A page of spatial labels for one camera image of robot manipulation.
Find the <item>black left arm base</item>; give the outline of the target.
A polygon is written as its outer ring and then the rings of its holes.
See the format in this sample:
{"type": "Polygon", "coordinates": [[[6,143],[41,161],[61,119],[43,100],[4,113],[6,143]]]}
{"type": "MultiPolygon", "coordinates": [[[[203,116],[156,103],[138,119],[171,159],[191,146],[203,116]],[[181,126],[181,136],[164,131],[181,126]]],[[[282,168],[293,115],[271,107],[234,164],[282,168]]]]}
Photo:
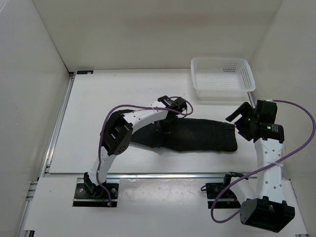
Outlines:
{"type": "Polygon", "coordinates": [[[77,183],[73,206],[74,207],[117,207],[119,195],[119,183],[105,183],[104,186],[108,189],[111,195],[111,203],[109,203],[108,193],[101,187],[97,187],[93,194],[85,183],[77,183]]]}

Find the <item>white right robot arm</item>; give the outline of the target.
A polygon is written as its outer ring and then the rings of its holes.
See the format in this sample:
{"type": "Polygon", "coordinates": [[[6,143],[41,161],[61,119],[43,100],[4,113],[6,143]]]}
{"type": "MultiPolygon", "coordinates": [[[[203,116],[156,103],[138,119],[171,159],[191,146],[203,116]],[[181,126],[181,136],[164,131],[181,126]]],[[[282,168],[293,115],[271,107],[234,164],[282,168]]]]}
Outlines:
{"type": "Polygon", "coordinates": [[[253,141],[257,157],[256,189],[247,178],[238,181],[240,174],[222,184],[222,193],[236,196],[240,203],[240,221],[244,225],[270,232],[280,232],[295,217],[295,208],[287,204],[281,176],[281,152],[284,129],[276,124],[277,105],[259,100],[255,107],[242,103],[226,118],[234,122],[239,135],[253,141]]]}

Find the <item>black trousers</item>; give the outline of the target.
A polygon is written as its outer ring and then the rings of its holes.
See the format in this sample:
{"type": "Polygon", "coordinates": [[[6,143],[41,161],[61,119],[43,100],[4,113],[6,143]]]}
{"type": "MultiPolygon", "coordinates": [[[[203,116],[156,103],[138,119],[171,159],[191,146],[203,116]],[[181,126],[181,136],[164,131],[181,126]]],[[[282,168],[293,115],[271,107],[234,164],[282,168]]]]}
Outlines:
{"type": "Polygon", "coordinates": [[[131,142],[176,152],[237,151],[235,126],[209,119],[175,118],[172,121],[157,121],[134,132],[131,142]]]}

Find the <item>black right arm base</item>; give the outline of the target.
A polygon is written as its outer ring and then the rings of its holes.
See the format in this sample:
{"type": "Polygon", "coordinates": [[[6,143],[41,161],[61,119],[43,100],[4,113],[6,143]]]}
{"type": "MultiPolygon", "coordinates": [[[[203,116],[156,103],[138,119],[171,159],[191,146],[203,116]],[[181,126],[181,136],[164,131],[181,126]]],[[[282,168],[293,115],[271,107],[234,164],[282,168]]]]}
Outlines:
{"type": "MultiPolygon", "coordinates": [[[[219,193],[230,184],[232,177],[239,178],[241,176],[241,173],[229,172],[224,176],[222,183],[206,183],[204,186],[202,186],[200,191],[206,192],[208,209],[211,209],[212,204],[219,193]]],[[[240,208],[240,203],[238,202],[236,195],[230,189],[228,189],[221,195],[214,208],[237,209],[240,208]]]]}

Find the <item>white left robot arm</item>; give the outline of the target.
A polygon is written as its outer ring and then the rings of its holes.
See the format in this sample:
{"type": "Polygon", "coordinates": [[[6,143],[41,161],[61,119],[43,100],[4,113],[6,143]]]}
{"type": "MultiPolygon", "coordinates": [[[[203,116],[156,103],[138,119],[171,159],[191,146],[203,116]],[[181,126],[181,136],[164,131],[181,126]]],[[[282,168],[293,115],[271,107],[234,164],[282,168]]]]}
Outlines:
{"type": "Polygon", "coordinates": [[[129,146],[133,133],[139,129],[177,115],[193,113],[192,105],[182,97],[163,96],[149,106],[118,105],[107,114],[100,132],[97,159],[89,172],[84,174],[84,187],[93,198],[106,193],[107,175],[115,158],[129,146]]]}

